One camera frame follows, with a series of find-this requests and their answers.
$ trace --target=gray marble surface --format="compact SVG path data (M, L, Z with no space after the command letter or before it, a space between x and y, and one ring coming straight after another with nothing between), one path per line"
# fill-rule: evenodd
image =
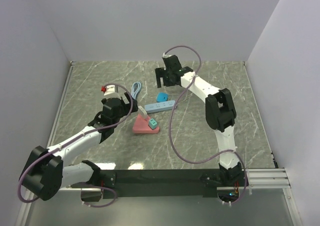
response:
M183 62L196 69L197 62ZM104 83L115 82L128 90L135 81L142 83L138 104L155 103L159 92L176 99L182 92L179 86L157 88L154 69L163 67L157 61L76 62L57 122L52 144L78 133L102 109ZM237 118L234 138L237 151L248 168L274 168L271 150L259 116L254 95L242 62L205 61L199 76L219 88L228 88L233 96ZM180 154L193 161L206 159L218 152L215 134L205 120L205 105L188 92L179 103L172 124L172 137ZM192 169L218 168L218 159L201 165L190 165L173 152L168 138L170 111L150 114L159 124L158 134L132 132L136 113L119 125L114 134L100 145L79 155L82 160L108 163L111 169Z

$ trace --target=power strip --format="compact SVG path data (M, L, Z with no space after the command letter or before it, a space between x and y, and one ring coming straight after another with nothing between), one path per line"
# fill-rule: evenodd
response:
M156 113L156 112L165 111L165 110L172 110L172 108L174 107L174 104L175 104L175 100L169 100L165 102L145 105L144 109L148 114Z

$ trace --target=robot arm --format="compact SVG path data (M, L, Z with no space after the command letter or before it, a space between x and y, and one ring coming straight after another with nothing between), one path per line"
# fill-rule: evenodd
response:
M162 58L165 67L155 69L158 88L161 87L161 78L164 86L187 88L195 77L189 90L205 103L205 119L216 135L219 151L236 151L234 124L237 114L230 91L212 86L189 67L182 68L175 55L163 55ZM238 157L231 152L220 155L219 166L222 170L233 171L233 175L234 171L241 171Z
M82 131L60 144L48 147L47 149L38 146L32 150L22 174L37 159L55 150L55 153L44 158L28 171L22 181L23 186L42 200L49 200L60 188L65 186L79 182L97 184L101 180L100 168L90 161L82 161L77 165L69 165L76 156L106 140L115 131L117 126L106 129L103 127L118 123L123 116L129 113L131 103L125 104L118 93L115 92L116 89L114 87L109 90L103 88L102 91L105 92L105 98L102 100L102 111L97 113L94 119ZM127 93L125 93L125 96L130 102L130 97ZM138 104L133 99L132 112L137 111ZM83 137L76 140L79 135L83 135ZM62 145L67 142L72 143L62 148Z

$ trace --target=pink triangular block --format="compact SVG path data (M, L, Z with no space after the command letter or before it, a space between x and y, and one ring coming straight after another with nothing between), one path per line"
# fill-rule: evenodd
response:
M154 130L151 129L148 125L150 116L148 115L146 119L144 119L140 114L138 114L135 119L135 123L132 128L132 132L135 134L156 134L159 132L159 126L157 126Z

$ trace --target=blue cable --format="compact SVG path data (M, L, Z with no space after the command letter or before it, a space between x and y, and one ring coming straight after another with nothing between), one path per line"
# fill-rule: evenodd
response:
M131 96L133 99L137 99L137 96L139 94L139 92L141 91L142 85L140 82L135 82L133 83L132 87L131 87Z

